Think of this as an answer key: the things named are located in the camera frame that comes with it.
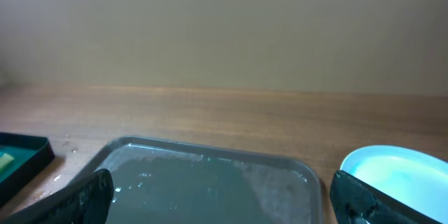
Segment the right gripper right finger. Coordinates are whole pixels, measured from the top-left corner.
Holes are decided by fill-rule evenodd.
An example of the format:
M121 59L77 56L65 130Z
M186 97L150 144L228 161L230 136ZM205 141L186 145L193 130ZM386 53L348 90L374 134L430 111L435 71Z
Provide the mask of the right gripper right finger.
M438 223L342 170L332 178L330 201L339 224Z

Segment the pale blue plate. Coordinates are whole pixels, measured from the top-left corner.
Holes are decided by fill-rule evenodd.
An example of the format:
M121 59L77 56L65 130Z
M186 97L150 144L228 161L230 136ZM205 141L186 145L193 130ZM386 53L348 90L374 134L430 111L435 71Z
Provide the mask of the pale blue plate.
M340 169L440 223L447 222L447 162L399 146L354 150Z

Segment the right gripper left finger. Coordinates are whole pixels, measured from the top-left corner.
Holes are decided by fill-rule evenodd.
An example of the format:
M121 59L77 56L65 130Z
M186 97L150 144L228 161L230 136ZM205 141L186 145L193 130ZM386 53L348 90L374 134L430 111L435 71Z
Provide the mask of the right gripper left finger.
M1 224L105 224L113 194L110 171L100 169L14 213Z

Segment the green yellow sponge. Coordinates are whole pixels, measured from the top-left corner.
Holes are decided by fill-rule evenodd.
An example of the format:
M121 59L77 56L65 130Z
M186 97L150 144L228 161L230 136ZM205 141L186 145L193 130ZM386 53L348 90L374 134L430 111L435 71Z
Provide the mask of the green yellow sponge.
M0 172L5 170L7 166L14 161L14 157L10 154L7 154L5 152L1 152L0 154Z

